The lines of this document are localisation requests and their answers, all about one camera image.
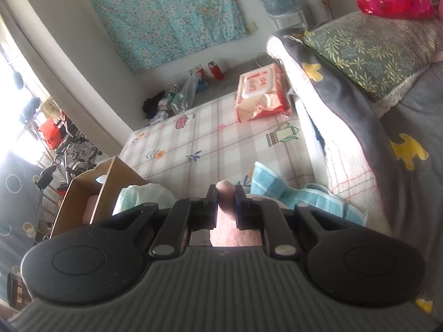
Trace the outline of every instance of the wall switch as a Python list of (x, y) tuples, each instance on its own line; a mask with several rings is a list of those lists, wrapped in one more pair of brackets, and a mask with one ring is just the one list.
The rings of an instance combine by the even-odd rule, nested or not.
[(249, 34), (252, 34), (254, 31), (257, 31), (257, 25), (255, 24), (254, 21), (249, 21), (246, 23), (246, 29), (248, 30)]

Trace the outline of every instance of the red thermos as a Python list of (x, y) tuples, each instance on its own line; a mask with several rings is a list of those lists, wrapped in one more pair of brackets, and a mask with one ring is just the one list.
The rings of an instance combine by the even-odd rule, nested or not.
[(217, 64), (214, 61), (211, 61), (209, 64), (209, 70), (211, 70), (212, 74), (214, 75), (214, 78), (216, 81), (221, 81), (225, 78), (225, 75), (223, 75), (223, 72), (220, 71), (220, 68), (217, 66)]

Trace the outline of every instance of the orange package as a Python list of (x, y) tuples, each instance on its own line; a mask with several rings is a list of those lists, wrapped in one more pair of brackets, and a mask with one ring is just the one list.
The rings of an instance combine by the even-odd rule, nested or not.
[(240, 75), (235, 113), (240, 123), (278, 113), (289, 114), (281, 70), (276, 64)]

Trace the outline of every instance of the plaid bed sheet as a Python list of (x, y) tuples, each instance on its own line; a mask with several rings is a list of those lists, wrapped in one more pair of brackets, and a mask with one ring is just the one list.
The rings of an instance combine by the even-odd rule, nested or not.
[(120, 159), (177, 198), (204, 197), (209, 185), (220, 180), (250, 187), (255, 161), (281, 175), (291, 187), (314, 182), (301, 130), (298, 139), (272, 146), (267, 139), (286, 122), (299, 129), (298, 117), (274, 115), (237, 123), (235, 94), (134, 132)]

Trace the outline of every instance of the pillow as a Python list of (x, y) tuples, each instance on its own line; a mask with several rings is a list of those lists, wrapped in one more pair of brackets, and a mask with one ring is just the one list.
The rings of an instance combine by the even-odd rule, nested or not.
[(303, 39), (363, 91), (379, 117), (431, 62), (443, 59), (438, 19), (384, 19), (355, 12), (305, 32)]

